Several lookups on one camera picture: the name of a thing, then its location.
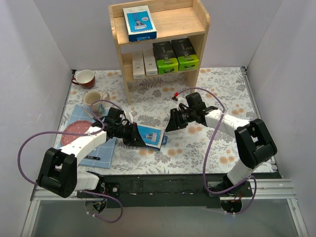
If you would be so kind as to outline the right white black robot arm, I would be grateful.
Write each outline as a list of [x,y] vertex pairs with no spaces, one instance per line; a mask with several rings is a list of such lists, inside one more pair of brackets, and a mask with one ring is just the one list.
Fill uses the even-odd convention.
[[277,153],[277,147],[265,123],[259,118],[249,121],[227,115],[214,106],[207,107],[197,92],[187,95],[186,100],[186,105],[178,102],[177,107],[170,111],[165,131],[184,129],[195,121],[235,138],[239,155],[237,163],[216,186],[210,187],[206,182],[203,184],[205,190],[212,195],[237,195],[241,191],[241,185],[254,170]]

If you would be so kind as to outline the green black Gillette razor box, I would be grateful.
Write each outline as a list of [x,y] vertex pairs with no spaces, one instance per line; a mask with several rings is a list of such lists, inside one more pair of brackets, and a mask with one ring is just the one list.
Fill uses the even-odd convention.
[[178,60],[170,41],[153,43],[153,52],[159,75],[178,71]]
[[173,39],[171,44],[178,60],[179,71],[198,68],[199,58],[189,38]]

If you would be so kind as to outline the blue checked cloth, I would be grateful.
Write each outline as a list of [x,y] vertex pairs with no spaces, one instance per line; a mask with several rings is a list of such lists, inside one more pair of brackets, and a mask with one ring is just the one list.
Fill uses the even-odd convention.
[[[72,114],[70,115],[68,121],[64,125],[64,130],[68,125],[77,121],[77,120],[87,120],[92,123],[95,122],[94,119],[90,118],[85,111],[88,111],[87,106],[75,105]],[[83,159],[79,165],[81,166],[89,166],[95,168],[106,168],[109,169],[111,166],[112,156],[114,153],[114,147],[116,143],[116,138],[109,139],[106,143],[98,146],[95,150],[90,152],[88,156],[99,157],[100,160],[92,160],[92,159]]]

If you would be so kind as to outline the wooden two-tier shelf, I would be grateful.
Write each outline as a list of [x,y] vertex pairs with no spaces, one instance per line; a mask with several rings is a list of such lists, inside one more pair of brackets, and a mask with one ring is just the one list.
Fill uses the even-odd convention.
[[[157,38],[129,42],[123,9],[147,5],[157,30]],[[133,81],[132,53],[153,42],[188,37],[197,53],[203,58],[210,27],[210,16],[199,0],[140,0],[109,5],[109,17],[127,101],[131,104],[128,83]]]

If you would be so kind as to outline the white Harry's razor box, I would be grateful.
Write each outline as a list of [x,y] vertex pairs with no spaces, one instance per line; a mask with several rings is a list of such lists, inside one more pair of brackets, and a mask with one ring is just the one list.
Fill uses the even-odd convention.
[[146,76],[155,76],[158,74],[156,60],[152,49],[143,50],[143,59]]

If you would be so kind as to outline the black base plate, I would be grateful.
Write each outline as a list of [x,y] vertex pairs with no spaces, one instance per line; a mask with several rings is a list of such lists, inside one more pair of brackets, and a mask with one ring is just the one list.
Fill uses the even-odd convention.
[[123,207],[221,207],[221,197],[204,190],[199,174],[104,175],[94,192],[117,198]]

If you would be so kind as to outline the red ceramic mug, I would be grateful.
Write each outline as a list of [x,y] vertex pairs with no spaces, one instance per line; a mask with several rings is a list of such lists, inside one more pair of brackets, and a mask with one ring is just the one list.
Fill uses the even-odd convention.
[[91,89],[95,81],[95,73],[92,70],[82,70],[71,80],[73,84],[80,85],[84,89]]

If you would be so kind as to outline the long white Harry's box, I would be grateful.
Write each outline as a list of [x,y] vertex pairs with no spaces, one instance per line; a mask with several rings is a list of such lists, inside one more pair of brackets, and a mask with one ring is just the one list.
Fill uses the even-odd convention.
[[144,58],[142,51],[132,52],[133,79],[145,78]]

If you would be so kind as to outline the aluminium rail frame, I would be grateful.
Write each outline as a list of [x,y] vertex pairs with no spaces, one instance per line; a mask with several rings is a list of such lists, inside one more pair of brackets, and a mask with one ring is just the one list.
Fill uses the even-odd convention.
[[37,188],[24,237],[307,237],[289,179],[246,182],[233,195],[206,194],[194,176],[120,178],[111,184],[119,203],[73,193],[61,198]]

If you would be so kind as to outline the blue Harry's razor pack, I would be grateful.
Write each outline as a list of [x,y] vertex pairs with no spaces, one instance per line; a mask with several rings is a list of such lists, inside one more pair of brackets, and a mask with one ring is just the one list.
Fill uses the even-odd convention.
[[161,147],[166,145],[168,137],[165,135],[165,129],[138,124],[138,131],[145,143],[145,148],[160,151]]
[[129,42],[157,38],[157,30],[147,5],[124,8],[123,13]]

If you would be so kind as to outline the floral patterned tablecloth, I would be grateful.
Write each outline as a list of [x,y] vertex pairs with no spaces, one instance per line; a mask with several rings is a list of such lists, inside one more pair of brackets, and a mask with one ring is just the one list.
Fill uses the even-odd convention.
[[[203,101],[207,106],[225,107],[227,114],[237,118],[257,118],[244,74],[245,70],[239,67],[201,69],[197,86]],[[132,102],[129,104],[119,70],[96,71],[95,75],[95,91],[109,93],[114,104],[127,112],[136,111],[138,124],[153,127],[167,126],[169,112],[175,107],[174,93],[189,93],[182,73],[136,80],[128,83]],[[208,173],[227,173],[238,161],[232,137],[198,123],[192,122],[167,137],[160,151],[126,147],[118,139],[110,168],[94,167],[92,171],[104,175],[197,174],[206,163]]]

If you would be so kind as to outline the cream ceramic mug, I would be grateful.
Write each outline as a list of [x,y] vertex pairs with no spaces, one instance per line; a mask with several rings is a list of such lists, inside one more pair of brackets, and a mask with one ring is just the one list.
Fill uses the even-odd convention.
[[84,103],[87,106],[92,106],[92,111],[100,116],[103,115],[106,111],[106,107],[108,105],[107,102],[99,102],[99,100],[109,100],[110,95],[107,92],[98,92],[98,91],[90,91],[86,93],[84,96]]

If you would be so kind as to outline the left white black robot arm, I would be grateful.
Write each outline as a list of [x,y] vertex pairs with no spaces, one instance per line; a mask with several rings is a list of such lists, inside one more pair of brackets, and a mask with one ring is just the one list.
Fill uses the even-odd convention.
[[96,173],[78,171],[78,164],[95,148],[112,138],[120,138],[127,146],[146,147],[137,123],[130,123],[124,111],[111,107],[108,114],[96,122],[82,136],[59,149],[46,151],[37,178],[37,185],[67,198],[74,191],[88,190],[93,197],[101,197],[105,185]]

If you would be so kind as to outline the pink dotted plate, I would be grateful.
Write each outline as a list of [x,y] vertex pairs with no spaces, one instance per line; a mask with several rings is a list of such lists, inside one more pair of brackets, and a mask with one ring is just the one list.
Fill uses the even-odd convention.
[[[64,130],[64,132],[85,134],[88,131],[88,129],[91,127],[91,125],[92,125],[92,122],[90,121],[77,120],[71,123],[70,125],[68,125],[66,129]],[[61,141],[60,141],[61,146],[68,145],[69,143],[73,142],[77,138],[79,138],[79,136],[63,134],[61,136]]]

